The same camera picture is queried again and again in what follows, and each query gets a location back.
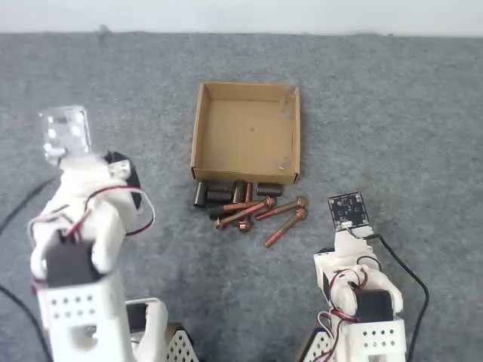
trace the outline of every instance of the black cable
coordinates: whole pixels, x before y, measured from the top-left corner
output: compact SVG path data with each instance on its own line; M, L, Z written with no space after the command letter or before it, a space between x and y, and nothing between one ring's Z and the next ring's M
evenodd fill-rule
M12 212L7 215L5 220L3 220L2 224L0 224L0 236L2 235L3 231L7 228L10 221L29 203L29 201L32 200L36 195L38 195L46 186L50 185L53 181L54 179L48 179L47 181L44 181L40 185L36 186L31 192L27 194L27 196L18 204L18 206L15 207L12 210ZM6 297L8 297L20 309L22 309L22 311L29 318L30 323L32 323L35 329L35 332L37 333L38 340L40 341L40 344L42 346L42 351L45 354L45 359L48 362L52 362L52 356L51 356L51 353L49 352L47 342L45 341L42 328L40 327L40 324L38 323L37 319L35 318L35 315L32 313L30 308L24 302L18 299L18 297L15 296L15 294L12 293L7 287L4 287L1 284L0 284L0 292L5 294Z
M370 255L363 255L363 256L360 256L359 258L357 258L357 260L355 261L355 264L359 264L359 262L363 259L370 259L370 260L373 260L377 263L378 267L379 267L379 271L381 272L383 270L383 265L380 263L379 260L377 260L376 258L374 258L373 256L370 256Z
M42 329L40 327L40 324L38 324L37 319L33 315L32 311L29 309L29 307L26 306L24 302L22 302L20 299L15 296L9 289L4 287L3 285L0 284L0 291L5 294L12 302L14 302L22 311L26 314L26 316L29 318L30 323L32 323L33 327L35 328L35 332L37 333L38 340L40 341L40 344L42 346L42 350L45 354L45 359L48 362L52 362L52 356L51 353L48 350L47 342L45 341L44 338L44 333L42 332Z
M17 207L15 207L12 212L5 217L5 220L2 221L2 224L0 224L0 235L7 228L8 224L10 224L10 221L12 221L12 219L29 203L29 201L40 194L40 192L42 192L42 190L50 185L54 180L55 179L48 179L47 181L44 181L27 194L27 196L17 205Z
M416 325L414 326L413 336L411 338L411 343L409 345L409 350L408 350L407 362L411 362L414 356L414 349L416 347L417 335L420 332L421 323L423 321L424 314L426 313L426 310L428 308L429 291L427 286L417 277L417 275L415 275L413 271L410 270L409 267L406 264L404 264L402 260L399 259L399 257L396 255L394 250L386 243L386 241L380 234L372 234L367 236L365 239L370 240L375 238L379 238L381 244L387 249L387 251L389 251L389 254L391 254L394 260L398 262L398 264L421 286L424 292L424 303L423 303L423 306L421 307L420 313L417 316Z

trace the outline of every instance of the black cylinder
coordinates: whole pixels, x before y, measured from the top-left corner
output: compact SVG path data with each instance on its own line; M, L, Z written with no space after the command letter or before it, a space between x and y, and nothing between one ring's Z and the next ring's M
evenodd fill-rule
M223 209L223 205L221 206L213 206L207 209L208 215L210 219L216 220L219 217L230 216L233 214L233 211L226 211Z
M278 183L258 183L257 184L257 195L259 196L270 196L277 198L281 196L284 191L284 186Z
M205 207L206 197L207 197L208 187L205 181L201 181L196 186L195 200L193 201L193 206L195 207Z
M209 204L229 204L230 202L232 202L232 193L208 191L206 201Z
M235 181L233 183L233 198L232 203L245 202L245 196L247 193L247 183L245 181Z

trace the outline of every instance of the circuit board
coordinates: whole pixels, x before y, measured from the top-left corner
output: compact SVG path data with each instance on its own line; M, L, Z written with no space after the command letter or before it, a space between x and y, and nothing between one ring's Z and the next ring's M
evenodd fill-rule
M328 198L327 201L337 231L345 229L347 224L351 228L369 224L368 213L360 192L334 196Z

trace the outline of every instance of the white wall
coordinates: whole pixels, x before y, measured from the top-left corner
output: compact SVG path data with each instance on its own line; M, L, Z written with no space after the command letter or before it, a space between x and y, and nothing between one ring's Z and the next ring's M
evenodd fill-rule
M0 0L0 32L483 35L483 0Z

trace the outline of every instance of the gray carpet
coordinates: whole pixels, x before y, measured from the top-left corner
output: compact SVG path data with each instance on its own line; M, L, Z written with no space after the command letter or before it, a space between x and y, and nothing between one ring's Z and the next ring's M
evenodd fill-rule
M292 361L326 308L312 255L331 246L325 198L360 190L369 216L432 294L416 360L479 360L483 351L483 41L375 35L0 35L3 218L54 172L35 112L81 103L97 149L136 162L155 227L126 240L128 298L157 296L208 362ZM302 175L309 218L271 250L285 218L248 235L214 230L190 206L198 84L283 81L302 99ZM30 292L25 225L48 188L4 233L1 282ZM408 335L420 288L374 245L405 298ZM0 360L42 360L26 318L0 298Z

